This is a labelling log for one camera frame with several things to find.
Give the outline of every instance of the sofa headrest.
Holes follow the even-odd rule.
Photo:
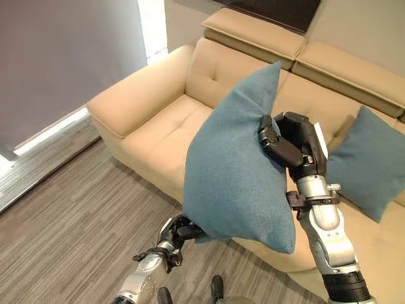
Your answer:
[[[278,25],[222,8],[202,23],[204,36],[268,63],[281,60],[289,70],[306,39]]]
[[[391,117],[405,109],[405,78],[322,42],[301,51],[292,72]]]

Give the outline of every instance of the teal cushion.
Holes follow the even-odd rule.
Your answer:
[[[280,67],[274,63],[239,82],[201,127],[187,153],[183,212],[210,238],[253,239],[292,253],[296,234],[285,169],[258,141]]]
[[[380,222],[387,205],[405,188],[405,136],[365,106],[342,145],[328,160],[327,181]]]

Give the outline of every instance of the gray roller blind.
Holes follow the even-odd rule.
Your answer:
[[[0,143],[16,146],[146,66],[136,0],[0,3]]]

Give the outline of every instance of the sofa backrest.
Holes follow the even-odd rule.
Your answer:
[[[311,41],[292,72],[391,117],[405,109],[405,78],[322,42]]]
[[[362,104],[405,135],[403,77],[230,9],[202,25],[205,37],[197,43],[185,88],[190,97],[215,108],[239,80],[282,60],[273,114],[296,111],[320,122],[331,151],[346,138]],[[405,207],[405,191],[395,201]]]
[[[201,38],[189,65],[185,93],[215,108],[238,81],[266,65],[267,62]],[[287,74],[282,70],[279,87]]]
[[[268,63],[281,60],[285,70],[291,69],[306,43],[301,35],[228,8],[218,10],[202,25],[205,38]]]

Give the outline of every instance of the beige wall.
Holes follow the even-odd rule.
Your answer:
[[[168,50],[195,44],[203,35],[201,22],[219,8],[212,0],[165,0]]]
[[[405,77],[404,0],[323,0],[307,37]]]
[[[169,51],[193,44],[220,4],[165,0]],[[322,0],[310,39],[333,44],[405,77],[405,0]]]

